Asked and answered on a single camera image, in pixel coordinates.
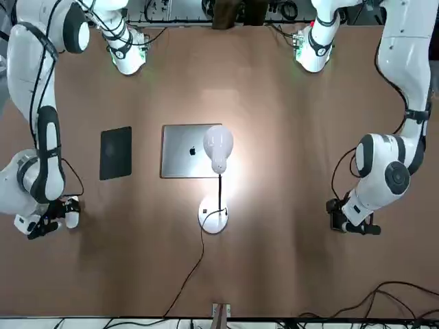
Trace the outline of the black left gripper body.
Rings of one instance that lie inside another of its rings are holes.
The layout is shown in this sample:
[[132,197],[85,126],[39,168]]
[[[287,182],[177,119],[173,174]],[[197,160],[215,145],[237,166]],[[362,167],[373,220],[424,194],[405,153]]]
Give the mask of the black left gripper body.
[[345,219],[342,206],[346,203],[345,199],[333,198],[326,202],[326,211],[331,219]]

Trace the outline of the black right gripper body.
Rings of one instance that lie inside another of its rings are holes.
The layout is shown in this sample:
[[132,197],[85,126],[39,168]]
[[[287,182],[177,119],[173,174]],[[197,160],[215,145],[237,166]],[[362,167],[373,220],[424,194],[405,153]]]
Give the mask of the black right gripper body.
[[65,218],[66,206],[63,201],[52,201],[49,203],[46,212],[43,215],[43,221],[54,221]]

